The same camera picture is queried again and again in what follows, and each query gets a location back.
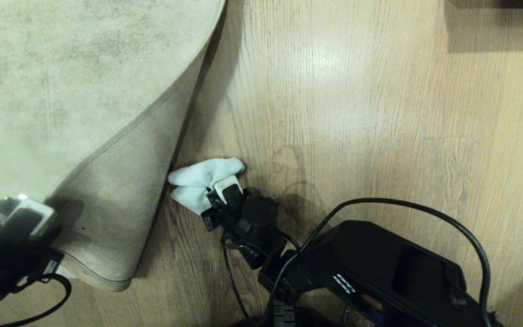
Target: wooden floor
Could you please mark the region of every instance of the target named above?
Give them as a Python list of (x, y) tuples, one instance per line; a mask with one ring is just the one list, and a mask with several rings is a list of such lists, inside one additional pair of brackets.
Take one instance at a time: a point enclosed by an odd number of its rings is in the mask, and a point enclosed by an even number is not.
[[(242, 158), (242, 184), (276, 198), (278, 224), (299, 240), (350, 198), (440, 209), (488, 253), (489, 308), (523, 326), (523, 9), (477, 3), (230, 0), (175, 166)], [(344, 209), (332, 225), (345, 219), (376, 222), (460, 263), (477, 298), (479, 261), (446, 224), (380, 205)], [(66, 306), (33, 326), (237, 321), (219, 238), (166, 198), (128, 290), (75, 282)], [(238, 255), (230, 260), (259, 314), (267, 292)], [(0, 303), (0, 322), (61, 296), (58, 286), (33, 286)], [(328, 292), (302, 301), (333, 319), (343, 309)]]

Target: white cloth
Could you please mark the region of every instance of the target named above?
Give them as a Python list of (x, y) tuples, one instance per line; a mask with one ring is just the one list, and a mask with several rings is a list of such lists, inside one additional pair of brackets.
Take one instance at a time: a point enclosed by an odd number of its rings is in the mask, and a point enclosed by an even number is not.
[(231, 175), (243, 172), (245, 165), (238, 158), (209, 159), (170, 173), (168, 182), (177, 185), (171, 197), (194, 213), (201, 215), (211, 208), (207, 188)]

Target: black cable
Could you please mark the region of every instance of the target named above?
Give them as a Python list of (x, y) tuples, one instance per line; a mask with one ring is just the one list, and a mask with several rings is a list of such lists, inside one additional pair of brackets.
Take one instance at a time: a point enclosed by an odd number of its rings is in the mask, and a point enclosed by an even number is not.
[(62, 275), (58, 275), (56, 273), (48, 273), (45, 275), (41, 275), (37, 279), (26, 282), (25, 284), (19, 286), (13, 292), (14, 293), (21, 292), (22, 290), (24, 290), (31, 284), (33, 284), (35, 282), (41, 282), (45, 279), (53, 279), (54, 281), (58, 281), (60, 284), (62, 284), (62, 286), (64, 286), (64, 290), (66, 290), (66, 295), (64, 295), (64, 298), (60, 302), (58, 302), (58, 304), (56, 304), (55, 306), (53, 306), (52, 308), (50, 308), (49, 310), (45, 311), (42, 314), (33, 316), (31, 318), (23, 319), (20, 321), (6, 323), (4, 325), (0, 325), (0, 327), (19, 327), (19, 326), (27, 325), (28, 323), (32, 323), (34, 321), (40, 320), (40, 319), (50, 315), (50, 314), (53, 314), (56, 310), (60, 309), (60, 307), (63, 306), (64, 303), (66, 303), (66, 301), (70, 297), (70, 294), (72, 293), (72, 284), (70, 283), (70, 281), (68, 281), (68, 279), (66, 277), (64, 277)]
[(233, 279), (233, 274), (231, 273), (231, 267), (229, 265), (229, 258), (227, 257), (227, 249), (226, 249), (226, 242), (222, 241), (222, 248), (223, 248), (223, 258), (226, 262), (226, 268), (227, 273), (229, 274), (229, 279), (231, 281), (231, 288), (233, 288), (233, 293), (235, 294), (235, 298), (237, 299), (237, 303), (239, 304), (239, 307), (241, 308), (241, 312), (243, 312), (243, 316), (247, 321), (250, 321), (249, 314), (247, 313), (247, 310), (245, 310), (245, 306), (243, 304), (243, 301), (241, 300), (241, 296), (239, 296), (239, 291), (237, 290), (237, 285), (235, 285), (235, 281)]
[(296, 248), (296, 251), (300, 250), (300, 245), (298, 244), (297, 240), (295, 240), (292, 236), (289, 236), (288, 234), (286, 234), (285, 232), (282, 232), (279, 229), (277, 229), (276, 231), (278, 232), (279, 235), (281, 235), (283, 238), (285, 238), (290, 243), (292, 243), (292, 245)]
[(271, 303), (276, 295), (276, 291), (278, 290), (278, 285), (280, 284), (280, 281), (282, 277), (284, 276), (284, 272), (288, 265), (300, 254), (302, 254), (307, 247), (312, 243), (312, 241), (316, 238), (316, 236), (319, 234), (320, 230), (328, 224), (330, 219), (338, 213), (342, 208), (346, 207), (347, 205), (351, 204), (358, 204), (358, 203), (386, 203), (386, 204), (394, 204), (394, 205), (400, 205), (402, 207), (407, 207), (411, 209), (416, 209), (419, 211), (423, 211), (424, 213), (429, 213), (430, 215), (434, 215), (443, 221), (447, 222), (448, 224), (452, 225), (453, 227), (457, 228), (459, 232), (461, 232), (469, 242), (473, 245), (475, 252), (477, 252), (477, 255), (479, 257), (479, 261), (482, 266), (482, 283), (481, 283), (481, 289), (479, 291), (479, 312), (482, 315), (482, 318), (484, 320), (484, 324), (486, 327), (491, 327), (492, 323), (489, 320), (488, 317), (488, 293), (489, 293), (489, 284), (490, 284), (490, 269), (489, 269), (489, 262), (488, 262), (488, 256), (486, 255), (484, 249), (482, 248), (481, 244), (473, 236), (473, 234), (465, 228), (465, 226), (461, 225), (458, 221), (455, 219), (449, 217), (445, 213), (442, 213), (440, 211), (437, 211), (433, 208), (426, 207), (424, 205), (420, 205), (417, 203), (411, 203), (408, 201), (402, 201), (399, 199), (389, 199), (389, 198), (358, 198), (358, 199), (351, 199), (349, 201), (340, 203), (334, 210), (330, 211), (330, 213), (322, 220), (322, 222), (313, 230), (313, 232), (308, 236), (308, 239), (304, 242), (299, 252), (295, 253), (282, 267), (282, 270), (280, 270), (280, 273), (278, 274), (278, 278), (276, 278), (276, 283), (274, 284), (274, 287), (272, 288), (272, 291), (270, 292), (270, 298), (268, 299), (268, 302), (266, 304), (266, 310), (264, 312), (263, 318), (261, 323), (264, 323), (269, 318)]

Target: white label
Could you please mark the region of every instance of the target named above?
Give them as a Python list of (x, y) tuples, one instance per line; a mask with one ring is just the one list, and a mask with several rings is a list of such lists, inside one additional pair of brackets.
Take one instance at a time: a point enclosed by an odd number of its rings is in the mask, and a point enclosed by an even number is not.
[(56, 271), (56, 267), (58, 266), (58, 261), (50, 260), (48, 263), (48, 266), (45, 268), (44, 275), (47, 273), (53, 273)]
[(353, 294), (356, 292), (355, 288), (352, 287), (352, 285), (344, 277), (342, 277), (341, 274), (337, 273), (333, 276), (333, 278), (347, 294)]

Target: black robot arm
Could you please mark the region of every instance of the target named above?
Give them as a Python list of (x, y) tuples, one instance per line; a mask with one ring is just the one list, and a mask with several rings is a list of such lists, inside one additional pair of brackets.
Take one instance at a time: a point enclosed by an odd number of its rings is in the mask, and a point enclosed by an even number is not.
[[(213, 208), (202, 214), (205, 225), (209, 230), (222, 226), (222, 242), (231, 240), (251, 269), (261, 267), (258, 281), (285, 305), (325, 287), (378, 326), (500, 326), (467, 294), (459, 265), (401, 236), (371, 222), (344, 221), (315, 238), (317, 228), (301, 249), (284, 252), (286, 236), (276, 227), (275, 201), (253, 197), (238, 184), (222, 192), (209, 194)], [(404, 203), (364, 200), (357, 203)], [(271, 303), (262, 319), (249, 319), (250, 325), (274, 325)], [(300, 325), (295, 321), (291, 326)]]
[(56, 212), (43, 203), (21, 197), (0, 201), (0, 301), (9, 293), (17, 293), (35, 282), (50, 279), (61, 283), (64, 299), (44, 313), (2, 325), (23, 326), (50, 315), (66, 302), (71, 284), (55, 273), (64, 255), (50, 247), (60, 232), (54, 224)]

